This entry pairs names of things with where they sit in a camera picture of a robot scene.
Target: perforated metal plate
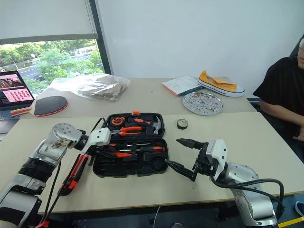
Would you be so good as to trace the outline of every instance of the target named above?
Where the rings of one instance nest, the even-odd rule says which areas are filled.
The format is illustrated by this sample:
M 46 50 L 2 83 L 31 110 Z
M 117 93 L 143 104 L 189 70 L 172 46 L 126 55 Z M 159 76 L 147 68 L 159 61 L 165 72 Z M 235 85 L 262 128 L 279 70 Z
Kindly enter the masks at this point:
M 198 115 L 216 115 L 222 112 L 221 100 L 206 92 L 193 92 L 184 96 L 184 106 Z

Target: black cable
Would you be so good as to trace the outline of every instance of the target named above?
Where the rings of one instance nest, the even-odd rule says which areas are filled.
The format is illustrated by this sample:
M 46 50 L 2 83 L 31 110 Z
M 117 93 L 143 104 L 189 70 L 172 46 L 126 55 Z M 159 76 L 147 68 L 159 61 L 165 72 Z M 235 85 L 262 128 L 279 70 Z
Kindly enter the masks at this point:
M 47 213 L 47 215 L 46 215 L 46 217 L 44 218 L 43 221 L 47 221 L 47 220 L 48 220 L 48 217 L 49 217 L 50 214 L 52 213 L 52 210 L 54 209 L 54 207 L 55 207 L 55 205 L 56 205 L 56 203 L 57 203 L 59 197 L 60 197 L 60 194 L 57 195 L 56 199 L 54 200 L 54 202 L 53 202 L 53 204 L 52 204 L 50 210 L 48 211 L 48 213 Z
M 104 120 L 104 123 L 105 123 L 105 119 L 104 119 L 103 117 L 101 117 L 101 118 L 96 122 L 96 124 L 95 124 L 95 126 L 93 127 L 93 129 L 91 130 L 91 132 L 92 132 L 93 130 L 95 130 L 95 128 L 97 127 L 97 125 L 99 124 L 99 122 L 100 122 L 101 120 Z
M 281 193 L 283 194 L 282 197 L 280 195 L 280 199 L 278 199 L 277 197 L 275 197 L 275 196 L 273 196 L 273 195 L 271 195 L 267 192 L 264 192 L 264 191 L 251 189 L 251 188 L 238 187 L 238 185 L 240 185 L 240 186 L 251 185 L 252 184 L 251 182 L 256 182 L 257 183 L 257 182 L 259 182 L 259 180 L 247 181 L 247 182 L 240 183 L 240 184 L 222 184 L 222 183 L 219 183 L 219 182 L 215 181 L 213 176 L 210 176 L 210 179 L 216 186 L 218 186 L 220 188 L 225 188 L 225 189 L 231 189 L 232 188 L 232 189 L 239 189 L 239 190 L 247 190 L 247 191 L 252 191 L 252 192 L 256 192 L 256 193 L 268 196 L 269 198 L 271 198 L 272 200 L 275 200 L 279 204 L 278 207 L 277 207 L 277 212 L 276 212 L 277 219 L 280 219 L 280 217 L 283 214 L 283 211 L 284 211 L 284 205 L 283 205 L 284 187 L 283 187 L 283 184 L 279 180 L 276 180 L 275 183 L 280 182 L 282 184 L 282 187 L 283 187 L 281 189 L 281 185 L 279 184 L 280 185 L 280 194 Z M 264 183 L 264 182 L 266 182 L 265 179 L 260 180 L 260 183 Z
M 61 161 L 60 161 L 59 164 L 58 164 L 57 172 L 56 172 L 55 178 L 54 178 L 54 180 L 53 180 L 53 184 L 52 184 L 52 187 L 51 187 L 51 191 L 49 192 L 48 201 L 47 201 L 47 206 L 46 206 L 46 209 L 45 209 L 44 214 L 43 214 L 43 216 L 42 216 L 42 219 L 40 220 L 40 223 L 43 222 L 44 218 L 45 218 L 46 215 L 47 215 L 49 203 L 51 202 L 53 190 L 54 190 L 55 183 L 56 183 L 56 180 L 57 180 L 59 171 L 60 171 L 60 167 L 61 167 Z
M 260 183 L 266 183 L 266 182 L 272 182 L 272 183 L 277 183 L 280 187 L 280 196 L 279 199 L 280 201 L 283 201 L 284 197 L 284 186 L 281 181 L 272 179 L 272 178 L 266 178 L 266 179 L 258 179 L 258 180 L 251 180 L 251 181 L 246 181 L 243 183 L 238 183 L 238 184 L 229 184 L 230 188 L 235 188 L 235 187 L 244 187 L 252 184 L 260 184 Z

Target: laptop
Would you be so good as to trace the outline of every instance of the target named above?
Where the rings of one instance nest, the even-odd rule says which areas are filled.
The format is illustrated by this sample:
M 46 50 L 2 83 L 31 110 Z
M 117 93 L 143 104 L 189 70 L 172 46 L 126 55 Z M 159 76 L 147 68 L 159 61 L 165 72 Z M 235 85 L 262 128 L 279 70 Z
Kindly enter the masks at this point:
M 11 116 L 11 110 L 29 107 L 34 97 L 19 72 L 0 72 L 0 134 L 7 133 L 19 120 Z

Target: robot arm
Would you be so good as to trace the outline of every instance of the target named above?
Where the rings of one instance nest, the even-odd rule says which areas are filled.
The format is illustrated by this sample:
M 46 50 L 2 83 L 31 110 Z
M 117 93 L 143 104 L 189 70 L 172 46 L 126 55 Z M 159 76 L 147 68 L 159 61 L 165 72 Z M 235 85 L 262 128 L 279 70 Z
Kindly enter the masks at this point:
M 37 195 L 42 193 L 67 148 L 86 153 L 91 146 L 106 145 L 110 139 L 108 128 L 94 130 L 87 136 L 70 124 L 56 124 L 48 138 L 41 142 L 0 192 L 0 228 L 20 228 L 37 214 L 41 205 Z
M 176 172 L 195 181 L 197 173 L 211 177 L 216 185 L 218 182 L 225 186 L 258 180 L 258 174 L 247 167 L 235 163 L 226 163 L 227 148 L 223 140 L 200 143 L 190 139 L 177 139 L 184 146 L 200 150 L 192 168 L 186 169 L 183 165 L 166 160 Z M 249 189 L 260 190 L 259 183 L 247 186 Z M 247 227 L 278 227 L 276 215 L 270 198 L 256 192 L 230 188 L 236 201 L 239 213 Z

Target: pliers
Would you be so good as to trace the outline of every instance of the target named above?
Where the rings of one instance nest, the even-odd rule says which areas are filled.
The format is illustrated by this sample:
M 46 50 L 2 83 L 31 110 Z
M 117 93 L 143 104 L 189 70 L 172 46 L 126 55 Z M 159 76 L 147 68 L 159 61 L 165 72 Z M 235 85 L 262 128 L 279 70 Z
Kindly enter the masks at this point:
M 126 136 L 129 134 L 140 134 L 144 130 L 143 127 L 122 127 L 120 130 L 113 130 L 111 134 L 119 134 L 120 136 Z M 129 131 L 140 131 L 135 133 L 129 133 Z

